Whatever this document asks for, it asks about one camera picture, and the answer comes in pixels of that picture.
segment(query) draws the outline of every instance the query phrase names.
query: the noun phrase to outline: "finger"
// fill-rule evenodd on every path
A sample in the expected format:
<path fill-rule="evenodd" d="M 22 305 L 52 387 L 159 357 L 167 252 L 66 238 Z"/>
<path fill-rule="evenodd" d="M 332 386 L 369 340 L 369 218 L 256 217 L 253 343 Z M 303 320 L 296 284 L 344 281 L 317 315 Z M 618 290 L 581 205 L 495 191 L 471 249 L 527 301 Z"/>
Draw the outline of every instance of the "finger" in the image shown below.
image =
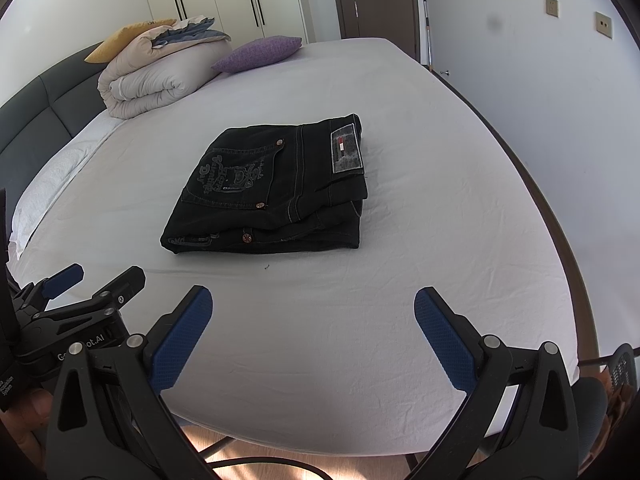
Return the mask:
<path fill-rule="evenodd" d="M 21 397 L 6 412 L 0 412 L 2 423 L 22 452 L 37 466 L 42 467 L 43 452 L 31 431 L 46 426 L 51 411 L 52 396 L 45 390 L 33 390 Z"/>

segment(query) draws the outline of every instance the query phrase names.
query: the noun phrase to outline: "door frame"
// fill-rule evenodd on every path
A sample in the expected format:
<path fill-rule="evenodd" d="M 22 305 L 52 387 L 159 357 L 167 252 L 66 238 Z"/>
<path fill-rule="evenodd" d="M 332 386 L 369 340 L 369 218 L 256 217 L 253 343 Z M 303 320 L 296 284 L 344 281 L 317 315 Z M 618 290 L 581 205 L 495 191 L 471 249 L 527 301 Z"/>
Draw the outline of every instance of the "door frame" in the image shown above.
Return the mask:
<path fill-rule="evenodd" d="M 412 0 L 412 9 L 414 11 L 414 38 L 415 38 L 415 59 L 420 62 L 420 19 L 418 17 L 418 0 Z M 346 33 L 344 31 L 344 13 L 342 12 L 342 1 L 335 0 L 335 7 L 338 12 L 338 23 L 340 24 L 340 37 L 344 39 Z"/>

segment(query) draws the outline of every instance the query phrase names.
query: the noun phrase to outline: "black device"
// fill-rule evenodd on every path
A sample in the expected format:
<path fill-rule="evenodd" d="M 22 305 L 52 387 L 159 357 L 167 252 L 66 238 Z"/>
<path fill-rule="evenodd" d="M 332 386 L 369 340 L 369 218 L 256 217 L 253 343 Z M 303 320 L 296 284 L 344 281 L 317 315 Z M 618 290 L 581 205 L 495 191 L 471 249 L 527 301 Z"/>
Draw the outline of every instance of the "black device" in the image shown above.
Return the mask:
<path fill-rule="evenodd" d="M 46 476 L 0 424 L 3 478 L 219 479 L 160 396 L 175 384 L 209 322 L 209 291 L 194 286 L 146 335 L 130 335 L 118 310 L 144 286 L 143 271 L 131 267 L 90 300 L 44 310 L 81 279 L 81 267 L 72 265 L 12 298 L 6 273 L 0 276 L 2 408 L 30 386 L 54 386 Z M 481 336 L 431 287 L 417 293 L 414 309 L 452 385 L 467 396 L 406 480 L 574 480 L 578 426 L 558 346 L 510 348 L 495 335 Z M 490 456 L 467 467 L 511 385 L 518 385 L 516 400 Z M 241 460 L 216 465 L 233 463 Z"/>

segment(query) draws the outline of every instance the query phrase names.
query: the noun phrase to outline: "wall socket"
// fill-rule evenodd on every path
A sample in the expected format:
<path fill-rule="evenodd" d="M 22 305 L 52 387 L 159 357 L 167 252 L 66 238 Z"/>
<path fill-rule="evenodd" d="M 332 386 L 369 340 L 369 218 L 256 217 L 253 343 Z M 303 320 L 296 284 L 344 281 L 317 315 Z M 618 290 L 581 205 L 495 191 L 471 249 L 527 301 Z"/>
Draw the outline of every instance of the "wall socket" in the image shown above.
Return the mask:
<path fill-rule="evenodd" d="M 550 16 L 559 16 L 558 13 L 558 0 L 545 0 L 546 13 Z"/>
<path fill-rule="evenodd" d="M 596 12 L 596 30 L 600 34 L 604 34 L 608 38 L 613 39 L 613 26 L 611 25 L 611 18 L 609 16 Z"/>

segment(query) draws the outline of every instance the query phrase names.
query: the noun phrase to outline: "jeans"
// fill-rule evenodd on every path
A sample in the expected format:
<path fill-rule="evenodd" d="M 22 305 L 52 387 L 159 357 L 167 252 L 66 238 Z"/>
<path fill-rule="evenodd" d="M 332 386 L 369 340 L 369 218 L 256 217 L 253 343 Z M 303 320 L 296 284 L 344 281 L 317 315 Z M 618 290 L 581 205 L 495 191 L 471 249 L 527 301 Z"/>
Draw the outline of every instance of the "jeans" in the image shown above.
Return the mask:
<path fill-rule="evenodd" d="M 367 197 L 357 115 L 225 130 L 191 173 L 161 237 L 184 251 L 357 248 Z"/>

